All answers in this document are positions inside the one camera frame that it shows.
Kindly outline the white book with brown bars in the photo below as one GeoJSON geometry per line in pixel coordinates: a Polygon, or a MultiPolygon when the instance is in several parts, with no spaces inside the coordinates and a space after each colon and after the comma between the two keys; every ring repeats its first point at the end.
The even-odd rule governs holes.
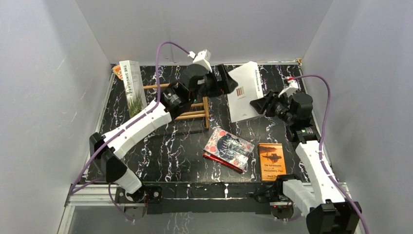
{"type": "Polygon", "coordinates": [[[227,95],[230,121],[232,123],[255,119],[261,115],[250,102],[264,97],[259,66],[250,61],[229,72],[237,88],[227,95]]]}

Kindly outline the wooden book rack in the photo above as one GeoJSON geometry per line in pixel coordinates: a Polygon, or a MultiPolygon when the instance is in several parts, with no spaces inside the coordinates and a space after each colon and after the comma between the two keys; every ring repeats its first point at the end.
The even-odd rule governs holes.
{"type": "Polygon", "coordinates": [[[152,101],[138,114],[139,126],[152,125],[156,130],[174,120],[209,117],[207,97],[203,97],[203,100],[198,102],[195,93],[178,81],[161,84],[160,87],[160,100],[152,101]]]}

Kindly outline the white palm leaf book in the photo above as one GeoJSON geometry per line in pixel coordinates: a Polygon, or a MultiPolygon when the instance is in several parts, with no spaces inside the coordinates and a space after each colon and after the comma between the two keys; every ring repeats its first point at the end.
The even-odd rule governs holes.
{"type": "Polygon", "coordinates": [[[124,60],[119,62],[127,99],[130,118],[147,107],[140,65],[137,61],[124,60]]]}

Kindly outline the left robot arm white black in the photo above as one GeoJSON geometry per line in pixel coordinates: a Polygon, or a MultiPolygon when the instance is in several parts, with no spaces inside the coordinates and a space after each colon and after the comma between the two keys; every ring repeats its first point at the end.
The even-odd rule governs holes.
{"type": "Polygon", "coordinates": [[[232,93],[238,87],[237,81],[223,65],[218,66],[218,71],[221,79],[202,65],[189,65],[178,80],[159,91],[157,99],[140,113],[116,130],[103,135],[92,134],[89,139],[91,163],[99,169],[104,180],[123,188],[132,202],[143,201],[145,185],[122,158],[147,135],[189,111],[196,98],[232,93]]]}

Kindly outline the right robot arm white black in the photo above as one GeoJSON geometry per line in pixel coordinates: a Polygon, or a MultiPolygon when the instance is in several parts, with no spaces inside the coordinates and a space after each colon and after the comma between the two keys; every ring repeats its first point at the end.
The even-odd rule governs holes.
{"type": "Polygon", "coordinates": [[[338,185],[325,160],[320,134],[311,123],[312,97],[301,92],[288,96],[271,91],[250,105],[257,113],[278,117],[287,124],[287,138],[296,145],[295,152],[313,187],[309,192],[296,175],[279,175],[273,186],[275,198],[281,202],[291,199],[305,217],[311,234],[355,233],[361,207],[338,185]]]}

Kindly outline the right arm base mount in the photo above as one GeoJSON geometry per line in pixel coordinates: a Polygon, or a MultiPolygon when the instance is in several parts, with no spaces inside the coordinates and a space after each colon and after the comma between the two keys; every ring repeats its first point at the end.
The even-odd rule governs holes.
{"type": "Polygon", "coordinates": [[[295,213],[294,202],[282,193],[278,182],[261,184],[255,191],[249,192],[247,197],[258,203],[269,203],[271,214],[281,221],[293,221],[301,217],[300,213],[295,213]]]}

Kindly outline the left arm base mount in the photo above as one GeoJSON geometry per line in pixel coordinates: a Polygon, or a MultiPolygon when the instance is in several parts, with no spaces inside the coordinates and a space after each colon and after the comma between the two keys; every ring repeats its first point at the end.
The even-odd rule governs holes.
{"type": "Polygon", "coordinates": [[[125,189],[118,187],[114,201],[126,215],[126,219],[136,222],[143,218],[152,204],[160,204],[162,201],[162,188],[160,186],[143,186],[135,193],[127,193],[125,189]]]}

